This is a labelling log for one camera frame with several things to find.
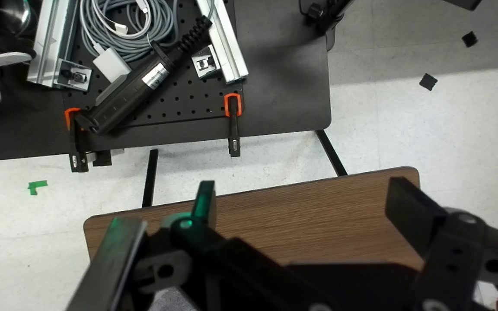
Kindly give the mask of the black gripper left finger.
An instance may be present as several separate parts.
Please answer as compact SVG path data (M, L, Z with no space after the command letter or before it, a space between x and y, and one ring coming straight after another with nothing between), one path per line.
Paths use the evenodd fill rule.
M220 236L215 212L215 184L204 180L194 208L156 234L140 218L113 220L68 311L149 311L168 289L197 311L339 311L311 282Z

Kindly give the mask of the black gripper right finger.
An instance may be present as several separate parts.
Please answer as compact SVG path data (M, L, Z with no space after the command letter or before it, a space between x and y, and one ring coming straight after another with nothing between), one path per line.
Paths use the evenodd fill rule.
M481 311L476 286L498 291L498 229L483 218L439 206L406 179L389 180L386 217L424 260L412 311Z

